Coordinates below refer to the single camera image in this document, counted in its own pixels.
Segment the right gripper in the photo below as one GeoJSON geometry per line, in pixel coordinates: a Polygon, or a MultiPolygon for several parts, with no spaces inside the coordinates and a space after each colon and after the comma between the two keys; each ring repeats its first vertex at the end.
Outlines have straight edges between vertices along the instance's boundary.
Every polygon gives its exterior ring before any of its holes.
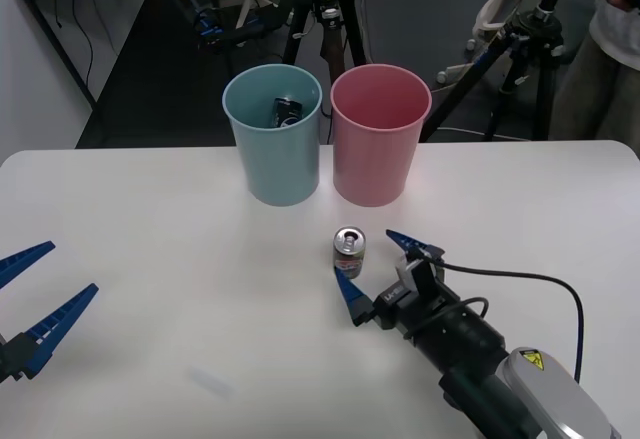
{"type": "MultiPolygon", "coordinates": [[[[400,232],[386,236],[411,258],[440,261],[445,251],[400,232]]],[[[344,272],[335,267],[336,281],[351,322],[359,327],[376,318],[382,329],[396,328],[411,341],[468,341],[470,326],[460,297],[444,282],[444,270],[430,263],[400,263],[398,280],[373,302],[344,272]]]]}

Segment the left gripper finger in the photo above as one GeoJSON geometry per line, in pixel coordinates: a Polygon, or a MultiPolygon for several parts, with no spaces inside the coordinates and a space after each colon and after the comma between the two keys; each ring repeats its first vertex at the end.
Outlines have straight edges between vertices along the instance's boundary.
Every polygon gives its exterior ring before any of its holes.
{"type": "Polygon", "coordinates": [[[54,243],[47,241],[1,259],[0,288],[4,288],[26,269],[54,249],[54,243]]]}
{"type": "Polygon", "coordinates": [[[91,283],[40,322],[1,346],[1,381],[33,379],[99,291],[91,283]]]}

